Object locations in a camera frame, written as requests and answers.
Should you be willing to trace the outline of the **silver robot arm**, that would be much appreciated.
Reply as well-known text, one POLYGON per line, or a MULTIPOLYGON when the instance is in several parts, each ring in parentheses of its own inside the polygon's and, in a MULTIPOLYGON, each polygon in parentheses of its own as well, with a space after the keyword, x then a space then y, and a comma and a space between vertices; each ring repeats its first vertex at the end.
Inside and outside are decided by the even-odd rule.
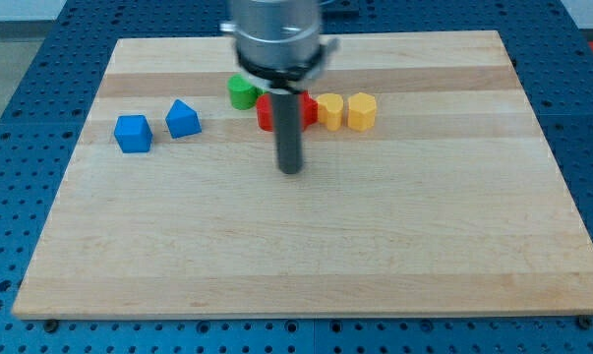
POLYGON ((241 74, 269 93, 278 169, 304 166, 300 94, 322 76, 339 39, 322 40, 317 0, 230 0, 220 30, 234 39, 241 74))

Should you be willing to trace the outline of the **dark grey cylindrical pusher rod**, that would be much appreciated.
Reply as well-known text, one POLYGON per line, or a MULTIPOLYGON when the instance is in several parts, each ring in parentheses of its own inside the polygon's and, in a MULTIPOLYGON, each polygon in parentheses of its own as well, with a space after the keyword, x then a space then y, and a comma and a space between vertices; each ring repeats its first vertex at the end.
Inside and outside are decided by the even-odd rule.
POLYGON ((274 92, 269 97, 277 166, 284 174, 297 174, 304 165, 300 97, 274 92))

